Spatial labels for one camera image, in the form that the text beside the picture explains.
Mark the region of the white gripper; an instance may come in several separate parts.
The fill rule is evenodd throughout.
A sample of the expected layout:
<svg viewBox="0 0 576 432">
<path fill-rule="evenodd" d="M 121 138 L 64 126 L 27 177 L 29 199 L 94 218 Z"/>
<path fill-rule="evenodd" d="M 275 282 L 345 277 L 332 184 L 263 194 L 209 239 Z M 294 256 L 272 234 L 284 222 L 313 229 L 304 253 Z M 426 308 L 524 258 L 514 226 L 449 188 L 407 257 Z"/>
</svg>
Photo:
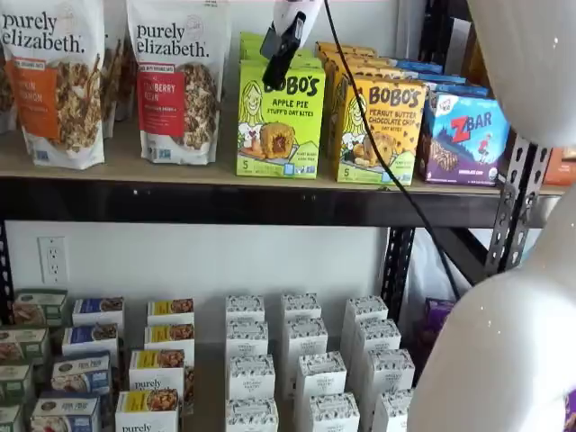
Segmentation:
<svg viewBox="0 0 576 432">
<path fill-rule="evenodd" d="M 321 1 L 274 2 L 274 23 L 269 27 L 261 55 L 268 60 L 262 80 L 283 82 L 301 41 L 306 41 L 320 12 Z"/>
</svg>

